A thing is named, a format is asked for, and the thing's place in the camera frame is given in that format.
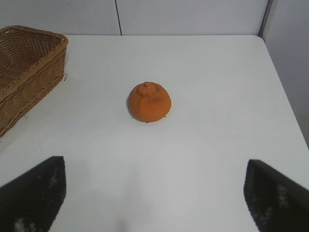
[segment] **basket rim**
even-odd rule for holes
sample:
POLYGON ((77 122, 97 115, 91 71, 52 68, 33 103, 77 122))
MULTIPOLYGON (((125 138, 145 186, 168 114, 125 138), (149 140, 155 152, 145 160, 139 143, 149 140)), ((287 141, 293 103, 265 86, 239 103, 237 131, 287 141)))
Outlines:
POLYGON ((35 33, 35 34, 41 34, 41 35, 44 35, 44 36, 54 37, 54 38, 60 39, 60 44, 58 44, 52 51, 50 51, 48 54, 46 54, 44 57, 42 57, 36 63, 31 65, 25 72, 23 72, 19 76, 19 78, 13 80, 12 82, 10 82, 5 87, 0 88, 0 102, 3 99, 5 99, 7 96, 14 93, 20 85, 24 84, 38 70, 43 68, 48 62, 50 62, 54 57, 56 57, 62 50, 66 49, 66 47, 69 43, 68 38, 64 35, 54 33, 54 32, 50 32, 50 31, 20 26, 20 25, 4 27, 4 28, 0 29, 0 34, 6 33, 10 29, 22 30, 22 31, 26 31, 28 33, 35 33))

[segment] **table surface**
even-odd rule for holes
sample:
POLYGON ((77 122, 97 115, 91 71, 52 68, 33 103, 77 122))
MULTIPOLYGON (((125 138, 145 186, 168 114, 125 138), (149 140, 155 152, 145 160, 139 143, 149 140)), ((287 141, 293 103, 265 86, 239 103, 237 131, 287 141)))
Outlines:
POLYGON ((256 232, 249 159, 309 188, 309 153, 264 42, 255 36, 69 36, 66 79, 0 144, 0 185, 64 156, 52 232, 256 232), (154 123, 126 99, 169 92, 154 123))

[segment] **gray wall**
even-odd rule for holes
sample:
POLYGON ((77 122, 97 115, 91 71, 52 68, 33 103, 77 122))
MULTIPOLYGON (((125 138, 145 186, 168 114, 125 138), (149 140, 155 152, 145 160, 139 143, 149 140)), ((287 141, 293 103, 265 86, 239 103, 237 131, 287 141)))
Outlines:
MULTIPOLYGON (((125 35, 257 34, 267 0, 117 0, 125 35)), ((0 28, 120 34, 114 0, 1 0, 0 28)))
POLYGON ((274 0, 264 39, 309 145, 309 0, 274 0))
POLYGON ((117 0, 124 35, 256 35, 267 0, 117 0))
POLYGON ((0 28, 16 24, 63 34, 120 34, 114 0, 0 0, 0 28))

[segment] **white wall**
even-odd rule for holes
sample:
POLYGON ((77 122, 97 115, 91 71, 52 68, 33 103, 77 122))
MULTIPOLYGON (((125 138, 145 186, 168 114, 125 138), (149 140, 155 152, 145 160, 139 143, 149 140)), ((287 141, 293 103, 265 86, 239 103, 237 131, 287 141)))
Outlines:
POLYGON ((274 0, 264 39, 309 145, 309 0, 274 0))
POLYGON ((124 35, 257 34, 267 0, 117 0, 124 35))
MULTIPOLYGON (((125 35, 257 34, 267 0, 117 0, 125 35)), ((120 33, 114 0, 0 0, 0 28, 120 33)))
POLYGON ((0 28, 16 24, 63 34, 120 34, 114 0, 0 0, 0 28))

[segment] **woven basket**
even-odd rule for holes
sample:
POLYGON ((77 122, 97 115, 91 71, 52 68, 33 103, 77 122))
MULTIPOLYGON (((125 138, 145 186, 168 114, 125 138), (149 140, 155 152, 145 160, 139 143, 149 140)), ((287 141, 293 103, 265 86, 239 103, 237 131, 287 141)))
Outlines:
POLYGON ((0 137, 61 81, 67 44, 52 32, 0 29, 0 137))

